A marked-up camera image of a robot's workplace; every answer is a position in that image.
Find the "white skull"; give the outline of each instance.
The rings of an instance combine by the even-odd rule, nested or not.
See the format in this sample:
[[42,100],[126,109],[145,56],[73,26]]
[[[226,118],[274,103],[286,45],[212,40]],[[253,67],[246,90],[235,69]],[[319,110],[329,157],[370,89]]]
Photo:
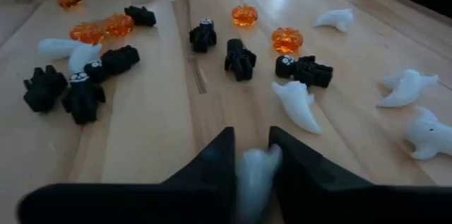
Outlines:
[[199,23],[202,25],[211,25],[211,24],[213,24],[213,20],[212,19],[203,19]]
[[97,68],[97,67],[102,66],[102,61],[97,59],[97,60],[88,62],[88,64],[91,65],[93,68]]
[[284,58],[282,58],[282,62],[285,65],[290,65],[295,62],[295,59],[294,59],[294,57],[291,57],[290,55],[285,55]]
[[85,72],[75,73],[69,78],[70,83],[80,83],[85,82],[89,79],[89,76]]

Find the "black plastic piece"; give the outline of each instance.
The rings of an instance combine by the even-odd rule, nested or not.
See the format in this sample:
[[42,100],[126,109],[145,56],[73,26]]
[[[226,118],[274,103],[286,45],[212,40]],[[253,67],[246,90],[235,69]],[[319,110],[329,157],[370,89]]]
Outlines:
[[124,9],[124,13],[132,17],[135,25],[152,27],[156,23],[154,12],[148,11],[145,7],[137,8],[135,6],[130,6]]
[[225,70],[232,70],[237,81],[251,80],[255,65],[256,55],[246,49],[240,39],[227,41]]
[[190,43],[194,52],[206,53],[207,48],[217,44],[217,33],[211,19],[203,19],[199,26],[190,30]]
[[282,164],[275,188],[285,224],[452,221],[451,187],[376,185],[324,158],[279,127],[270,128]]
[[139,61],[140,56],[137,49],[127,45],[117,50],[106,51],[100,60],[86,64],[83,69],[93,83],[101,83],[110,76],[116,76],[128,71]]
[[281,55],[276,59],[275,73],[281,78],[290,78],[295,72],[295,58]]
[[57,72],[52,65],[47,65],[45,72],[41,68],[35,68],[33,77],[23,83],[27,88],[23,99],[33,112],[50,111],[56,98],[68,85],[64,75]]
[[162,184],[50,185],[20,202],[19,223],[230,224],[234,159],[234,129],[227,127]]
[[295,63],[294,80],[305,83],[308,87],[327,88],[333,77],[333,67],[316,63],[315,56],[301,57]]
[[64,93],[61,100],[64,109],[72,114],[73,120],[79,125],[95,122],[99,102],[105,103],[104,89],[91,82],[85,72],[75,73],[69,82],[71,88]]

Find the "wood grain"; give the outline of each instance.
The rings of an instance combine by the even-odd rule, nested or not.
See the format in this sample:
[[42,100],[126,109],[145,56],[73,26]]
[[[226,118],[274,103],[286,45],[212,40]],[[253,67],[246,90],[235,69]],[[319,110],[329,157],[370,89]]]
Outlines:
[[[231,9],[255,6],[258,23],[232,24]],[[61,105],[35,114],[22,100],[22,80],[50,61],[37,55],[46,37],[68,37],[83,21],[122,13],[125,6],[155,12],[154,28],[137,27],[103,49],[132,45],[141,62],[102,86],[107,103],[98,121],[76,126]],[[353,8],[347,34],[312,28],[320,14]],[[212,18],[218,44],[207,54],[190,50],[188,32]],[[379,184],[452,185],[452,159],[439,155],[417,162],[410,156],[405,127],[413,106],[377,109],[388,94],[378,82],[413,68],[440,84],[417,101],[452,124],[452,23],[407,0],[83,0],[62,11],[56,0],[32,4],[0,0],[0,209],[1,223],[14,223],[14,208],[29,191],[55,182],[156,183],[187,164],[225,126],[236,133],[236,155],[265,148],[268,129],[280,126],[327,158]],[[301,30],[299,55],[315,54],[335,68],[327,89],[313,88],[322,135],[298,128],[284,113],[270,83],[278,53],[270,45],[277,27]],[[226,42],[239,37],[258,56],[254,77],[238,83],[223,70]],[[69,76],[67,61],[55,61]],[[272,223],[280,223],[280,214]]]

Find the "black spider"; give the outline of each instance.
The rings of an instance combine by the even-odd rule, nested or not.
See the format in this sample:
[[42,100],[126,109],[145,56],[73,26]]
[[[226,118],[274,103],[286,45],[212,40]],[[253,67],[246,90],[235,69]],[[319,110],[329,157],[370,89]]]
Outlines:
[[33,77],[23,83],[27,88],[23,99],[33,112],[50,111],[56,98],[68,85],[63,74],[57,72],[52,65],[47,65],[45,72],[41,68],[35,68]]
[[61,100],[66,112],[72,113],[73,120],[81,125],[97,119],[99,102],[105,103],[104,89],[91,82],[85,72],[75,73],[69,78],[69,88]]
[[225,70],[232,70],[237,81],[251,80],[253,68],[256,65],[256,55],[246,49],[239,39],[227,41]]
[[145,7],[137,8],[135,6],[130,6],[124,9],[124,13],[132,17],[135,25],[152,27],[156,23],[154,13],[152,11],[148,11]]
[[190,43],[195,52],[206,53],[207,48],[217,44],[217,33],[213,29],[213,20],[203,19],[199,26],[190,31]]

